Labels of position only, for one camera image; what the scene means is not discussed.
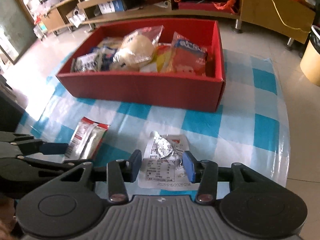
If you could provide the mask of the waffle snack packet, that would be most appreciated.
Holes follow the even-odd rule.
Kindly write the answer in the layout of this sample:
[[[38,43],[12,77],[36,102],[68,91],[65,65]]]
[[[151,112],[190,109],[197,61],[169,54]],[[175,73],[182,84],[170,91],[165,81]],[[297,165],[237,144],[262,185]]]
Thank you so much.
[[[123,42],[122,37],[106,37],[98,45],[98,48],[108,47],[111,49],[118,49]]]

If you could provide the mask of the cream trash bin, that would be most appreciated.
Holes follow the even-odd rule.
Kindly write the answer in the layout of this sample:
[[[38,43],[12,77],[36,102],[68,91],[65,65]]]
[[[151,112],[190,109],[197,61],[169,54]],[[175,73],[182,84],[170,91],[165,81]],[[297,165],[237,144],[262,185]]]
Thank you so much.
[[[320,35],[319,27],[311,27],[310,40],[300,62],[300,68],[306,78],[314,85],[320,85]]]

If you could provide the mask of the clear bun packet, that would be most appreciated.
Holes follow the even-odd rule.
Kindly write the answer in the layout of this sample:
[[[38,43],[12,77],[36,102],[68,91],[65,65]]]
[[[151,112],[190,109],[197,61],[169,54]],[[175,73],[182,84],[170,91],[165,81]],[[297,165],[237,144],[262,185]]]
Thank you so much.
[[[110,70],[140,71],[153,59],[163,29],[163,25],[144,27],[126,35],[113,57]]]

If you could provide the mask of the blue white checkered cloth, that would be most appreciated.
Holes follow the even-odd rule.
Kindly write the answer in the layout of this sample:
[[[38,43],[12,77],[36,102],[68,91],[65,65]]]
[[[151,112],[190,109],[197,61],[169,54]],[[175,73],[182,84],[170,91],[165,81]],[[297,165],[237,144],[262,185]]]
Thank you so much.
[[[223,167],[243,163],[285,186],[290,161],[287,109],[270,59],[225,50],[225,91],[216,112],[77,99],[47,78],[41,102],[30,103],[17,132],[68,143],[81,118],[108,124],[97,166],[145,150],[153,131],[185,135],[195,158]]]

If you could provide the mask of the red blue shrimp snack packet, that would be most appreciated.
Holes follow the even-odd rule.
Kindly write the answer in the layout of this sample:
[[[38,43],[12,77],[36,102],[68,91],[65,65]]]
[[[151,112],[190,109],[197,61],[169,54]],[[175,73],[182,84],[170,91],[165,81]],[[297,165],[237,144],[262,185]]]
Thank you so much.
[[[174,32],[168,64],[169,72],[205,76],[206,63],[207,51],[204,48]]]

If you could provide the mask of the white sachet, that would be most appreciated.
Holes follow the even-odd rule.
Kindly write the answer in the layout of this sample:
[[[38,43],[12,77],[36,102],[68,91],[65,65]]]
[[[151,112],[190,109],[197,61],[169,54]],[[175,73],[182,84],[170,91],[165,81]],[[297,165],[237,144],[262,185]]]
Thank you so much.
[[[185,135],[160,135],[153,131],[144,151],[138,185],[145,189],[194,191],[199,185],[189,181],[182,164],[189,141]]]

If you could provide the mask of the blue coconut snack packet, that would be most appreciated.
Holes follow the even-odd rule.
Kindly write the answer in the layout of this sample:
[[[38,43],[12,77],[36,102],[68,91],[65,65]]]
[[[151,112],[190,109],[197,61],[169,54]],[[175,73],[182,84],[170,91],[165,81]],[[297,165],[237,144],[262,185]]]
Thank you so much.
[[[99,49],[98,69],[100,71],[109,71],[110,65],[113,63],[113,57],[116,53],[116,48],[103,46]]]

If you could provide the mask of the white red barcode packet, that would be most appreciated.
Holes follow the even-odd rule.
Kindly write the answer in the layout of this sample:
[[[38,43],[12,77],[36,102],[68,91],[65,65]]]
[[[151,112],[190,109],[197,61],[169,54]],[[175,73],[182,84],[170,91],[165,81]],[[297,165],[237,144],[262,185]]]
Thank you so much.
[[[108,124],[83,117],[68,144],[66,160],[93,160],[109,129]]]

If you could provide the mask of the white blue cardboard box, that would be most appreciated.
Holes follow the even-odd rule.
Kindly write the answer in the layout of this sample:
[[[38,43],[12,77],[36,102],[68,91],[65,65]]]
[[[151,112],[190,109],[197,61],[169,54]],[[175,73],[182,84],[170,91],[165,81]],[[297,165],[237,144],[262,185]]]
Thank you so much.
[[[98,7],[103,15],[127,10],[123,0],[108,1],[106,3],[99,4]]]

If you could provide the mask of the red yellow snack packet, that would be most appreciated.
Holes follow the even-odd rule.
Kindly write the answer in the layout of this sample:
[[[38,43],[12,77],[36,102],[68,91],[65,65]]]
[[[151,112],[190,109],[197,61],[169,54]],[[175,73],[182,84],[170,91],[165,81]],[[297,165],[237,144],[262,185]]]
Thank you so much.
[[[167,66],[169,65],[171,53],[172,53],[171,44],[160,43],[156,47],[155,60],[156,60],[157,72],[161,73],[166,70]]]

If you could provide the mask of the Kaprons wafer packet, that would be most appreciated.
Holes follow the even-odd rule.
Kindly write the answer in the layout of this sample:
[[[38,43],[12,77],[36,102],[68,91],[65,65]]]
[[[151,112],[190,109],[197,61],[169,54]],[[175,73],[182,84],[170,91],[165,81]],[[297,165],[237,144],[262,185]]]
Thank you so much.
[[[102,53],[93,52],[72,60],[71,73],[98,72],[101,70]]]

